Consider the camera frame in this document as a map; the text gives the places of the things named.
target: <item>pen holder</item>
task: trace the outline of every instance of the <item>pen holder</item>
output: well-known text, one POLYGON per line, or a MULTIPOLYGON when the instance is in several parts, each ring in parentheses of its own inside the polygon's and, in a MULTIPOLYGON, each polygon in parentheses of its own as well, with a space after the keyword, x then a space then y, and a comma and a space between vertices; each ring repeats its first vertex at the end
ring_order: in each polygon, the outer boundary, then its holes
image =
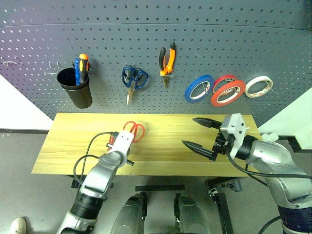
POLYGON ((87 108, 92 104, 89 87, 89 77, 84 83, 76 85, 75 69, 66 68, 58 73, 58 82, 65 89, 74 105, 80 109, 87 108))

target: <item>black cable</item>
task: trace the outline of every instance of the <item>black cable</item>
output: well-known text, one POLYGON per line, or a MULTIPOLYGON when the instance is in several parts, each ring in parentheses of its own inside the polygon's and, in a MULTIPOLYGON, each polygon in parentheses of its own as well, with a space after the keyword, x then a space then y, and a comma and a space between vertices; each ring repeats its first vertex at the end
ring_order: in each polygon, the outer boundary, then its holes
POLYGON ((263 234, 263 232, 266 230, 266 228, 268 226, 270 226, 272 223, 274 223, 275 221, 279 220, 281 218, 281 216, 275 217, 273 219, 271 219, 269 222, 267 222, 262 228, 261 230, 258 232, 258 234, 263 234))
POLYGON ((82 185, 82 180, 81 180, 81 178, 79 179, 78 176, 77 176, 77 174, 76 174, 76 167, 77 167, 77 165, 80 163, 81 160, 86 159, 87 157, 94 157, 94 158, 99 159, 98 156, 94 156, 94 155, 84 155, 84 156, 82 156, 81 158, 79 158, 79 159, 77 160, 77 162, 74 164, 74 178, 75 178, 75 180, 76 180, 80 185, 82 185))
MULTIPOLYGON (((246 164, 245 166, 245 170, 248 170, 248 164, 246 164)), ((254 177, 253 175, 251 174, 247 174, 249 175, 251 178, 255 179, 256 181, 260 182, 261 184, 263 184, 264 186, 268 186, 266 182, 262 181, 261 179, 258 179, 257 177, 254 177)))
MULTIPOLYGON (((111 134, 111 132, 105 132, 105 133, 96 134, 96 135, 91 139, 91 141, 89 142, 89 146, 88 146, 88 148, 87 148, 87 151, 86 151, 86 154, 85 154, 85 155, 88 155, 89 150, 90 150, 90 147, 91 147, 91 144, 92 144, 92 142, 95 140, 95 138, 97 138, 97 137, 100 136, 100 135, 104 135, 104 134, 111 134)), ((87 160, 87 158, 85 157, 85 158, 84 158, 84 161, 83 161, 83 165, 82 165, 80 180, 82 180, 82 177, 83 177, 83 172, 84 172, 84 167, 85 167, 85 165, 86 165, 86 160, 87 160)))
POLYGON ((84 173, 84 167, 85 167, 85 165, 86 165, 87 155, 89 154, 89 150, 90 150, 91 144, 92 144, 92 142, 95 140, 95 138, 97 138, 97 137, 100 136, 100 135, 104 135, 104 134, 111 134, 111 132, 105 132, 105 133, 96 134, 96 135, 91 139, 91 141, 89 142, 89 145, 88 145, 86 154, 85 154, 84 156, 82 156, 80 159, 78 159, 77 162, 75 163, 75 166, 74 166, 74 178, 75 178, 75 180, 79 183, 77 193, 79 192, 79 188, 80 188, 80 186, 82 185, 82 177, 83 177, 83 173, 84 173), (83 161, 83 165, 82 165, 81 176, 80 176, 80 179, 79 179, 78 176, 77 176, 77 174, 76 174, 76 167, 77 167, 78 163, 79 163, 83 158, 84 158, 84 161, 83 161))
POLYGON ((245 170, 244 168, 238 166, 236 162, 231 158, 230 153, 227 153, 228 159, 238 170, 247 173, 249 175, 254 176, 263 176, 263 177, 281 177, 281 178, 304 178, 304 179, 312 179, 311 175, 299 175, 299 174, 267 174, 267 173, 259 173, 245 170))

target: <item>pegboard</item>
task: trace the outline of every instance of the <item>pegboard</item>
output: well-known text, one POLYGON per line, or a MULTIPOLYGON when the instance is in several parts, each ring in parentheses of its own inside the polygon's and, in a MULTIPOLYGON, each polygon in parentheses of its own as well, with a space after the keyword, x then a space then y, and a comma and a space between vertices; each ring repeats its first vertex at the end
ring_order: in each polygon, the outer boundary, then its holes
POLYGON ((311 87, 311 1, 5 1, 0 14, 0 55, 17 56, 22 67, 0 65, 0 73, 50 118, 56 112, 252 114, 258 126, 311 87), (164 89, 159 76, 161 47, 177 46, 174 72, 164 89), (80 53, 90 58, 93 104, 76 108, 48 62, 72 66, 80 53), (149 74, 147 85, 126 106, 124 63, 149 74), (196 76, 234 74, 246 83, 269 76, 273 92, 242 95, 213 107, 211 94, 198 103, 183 95, 196 76))

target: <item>wooden table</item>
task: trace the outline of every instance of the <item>wooden table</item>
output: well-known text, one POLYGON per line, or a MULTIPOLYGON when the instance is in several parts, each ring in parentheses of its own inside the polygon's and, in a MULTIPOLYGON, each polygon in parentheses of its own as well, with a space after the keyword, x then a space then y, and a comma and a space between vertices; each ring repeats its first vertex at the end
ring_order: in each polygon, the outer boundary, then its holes
MULTIPOLYGON (((45 139, 32 173, 72 175, 73 166, 83 156, 89 141, 100 132, 120 131, 127 121, 145 126, 144 138, 131 146, 129 159, 117 175, 153 176, 246 176, 237 170, 224 155, 216 162, 193 153, 181 140, 192 141, 212 149, 217 129, 206 128, 194 121, 194 117, 206 117, 222 121, 225 115, 151 115, 151 114, 83 114, 57 113, 45 139)), ((261 139, 251 115, 243 116, 247 134, 261 139)), ((92 144, 90 154, 101 156, 107 152, 109 135, 99 136, 92 144)), ((95 164, 95 158, 87 159, 85 172, 95 164)))

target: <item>tape roll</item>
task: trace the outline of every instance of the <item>tape roll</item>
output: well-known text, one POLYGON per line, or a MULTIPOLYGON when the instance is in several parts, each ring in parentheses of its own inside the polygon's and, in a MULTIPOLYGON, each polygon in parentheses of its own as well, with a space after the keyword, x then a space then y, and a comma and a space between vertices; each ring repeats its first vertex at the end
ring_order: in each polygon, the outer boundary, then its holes
POLYGON ((230 83, 227 83, 223 85, 221 88, 219 88, 212 96, 211 98, 211 104, 215 107, 221 107, 228 105, 232 102, 234 102, 236 99, 238 99, 245 90, 246 84, 241 80, 235 80, 230 83), (232 96, 228 97, 225 100, 219 100, 219 98, 224 95, 225 92, 228 92, 230 89, 235 88, 235 92, 232 96))
POLYGON ((204 75, 197 78, 185 90, 184 93, 185 99, 190 103, 202 100, 212 90, 214 83, 215 80, 210 75, 204 75), (199 95, 192 96, 193 91, 200 85, 203 86, 203 92, 201 92, 199 95))
POLYGON ((267 92, 269 92, 272 86, 273 86, 273 81, 269 77, 266 77, 266 76, 256 77, 246 84, 245 94, 249 98, 258 98, 262 95, 265 95, 267 92), (267 86, 263 90, 260 90, 256 93, 253 93, 253 94, 248 93, 249 89, 254 84, 257 84, 258 82, 266 82, 267 86))
MULTIPOLYGON (((215 91, 216 86, 217 86, 221 81, 224 81, 224 80, 231 82, 231 81, 237 80, 237 78, 236 78, 236 76, 233 76, 233 75, 225 75, 225 76, 220 77, 220 78, 217 79, 217 80, 215 81, 215 83, 214 83, 214 86, 213 86, 213 93, 216 92, 216 91, 215 91)), ((222 96, 227 95, 227 94, 229 94, 229 93, 232 92, 232 91, 233 91, 233 89, 228 90, 228 91, 224 92, 224 93, 222 94, 222 96)))

